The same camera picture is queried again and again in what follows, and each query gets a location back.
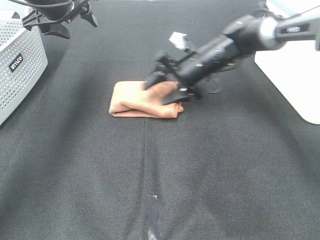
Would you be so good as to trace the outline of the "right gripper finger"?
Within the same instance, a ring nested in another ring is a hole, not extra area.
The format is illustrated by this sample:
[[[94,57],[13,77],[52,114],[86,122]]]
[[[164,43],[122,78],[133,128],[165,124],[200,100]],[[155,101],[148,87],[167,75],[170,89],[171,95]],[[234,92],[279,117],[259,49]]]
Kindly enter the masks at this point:
[[[187,88],[177,88],[162,98],[162,104],[168,105],[172,103],[189,102],[191,95]]]
[[[147,90],[156,84],[167,81],[170,73],[171,72],[166,69],[156,69],[145,79],[143,89]]]

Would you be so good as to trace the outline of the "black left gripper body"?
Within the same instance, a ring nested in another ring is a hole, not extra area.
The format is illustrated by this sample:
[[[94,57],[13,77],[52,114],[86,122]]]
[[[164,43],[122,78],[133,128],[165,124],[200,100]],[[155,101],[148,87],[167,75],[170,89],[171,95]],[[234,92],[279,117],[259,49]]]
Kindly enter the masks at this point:
[[[86,9],[91,9],[88,0],[27,0],[32,11],[22,19],[27,30],[46,24],[70,23]]]

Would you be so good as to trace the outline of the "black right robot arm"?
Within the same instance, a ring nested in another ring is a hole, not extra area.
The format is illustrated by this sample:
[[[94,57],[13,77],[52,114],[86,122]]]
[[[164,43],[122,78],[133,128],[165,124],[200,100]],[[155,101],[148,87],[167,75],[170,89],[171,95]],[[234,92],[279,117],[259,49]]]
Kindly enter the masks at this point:
[[[320,7],[315,6],[302,13],[284,18],[268,8],[261,8],[262,16],[244,15],[223,32],[199,48],[186,40],[184,34],[173,32],[171,42],[186,55],[175,60],[165,51],[157,53],[158,65],[146,79],[144,89],[166,81],[173,75],[178,81],[177,89],[165,95],[163,105],[189,102],[193,97],[202,98],[196,83],[213,73],[235,68],[236,61],[257,51],[275,51],[289,41],[315,41],[320,49]]]

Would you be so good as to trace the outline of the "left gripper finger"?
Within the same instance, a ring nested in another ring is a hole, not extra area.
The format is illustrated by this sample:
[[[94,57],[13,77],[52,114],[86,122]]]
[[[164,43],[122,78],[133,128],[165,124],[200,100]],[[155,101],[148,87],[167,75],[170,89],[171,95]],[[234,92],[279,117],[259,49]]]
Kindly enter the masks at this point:
[[[69,30],[62,24],[44,24],[39,27],[43,35],[46,36],[57,36],[64,39],[70,39],[71,35]]]
[[[94,16],[93,12],[91,9],[87,8],[81,13],[81,18],[86,20],[88,23],[90,23],[93,27],[98,26],[98,22],[96,17]]]

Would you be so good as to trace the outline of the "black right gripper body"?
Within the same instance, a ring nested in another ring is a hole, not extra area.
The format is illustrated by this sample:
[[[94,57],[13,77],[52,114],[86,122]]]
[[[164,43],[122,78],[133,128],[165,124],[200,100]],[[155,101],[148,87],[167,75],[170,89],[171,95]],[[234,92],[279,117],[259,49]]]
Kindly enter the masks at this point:
[[[177,81],[177,89],[187,88],[191,98],[200,99],[202,93],[196,84],[223,68],[227,69],[237,58],[238,47],[235,41],[221,34],[196,49],[196,52],[186,52],[179,60],[170,57],[165,51],[159,51],[155,70],[168,70],[169,75]]]

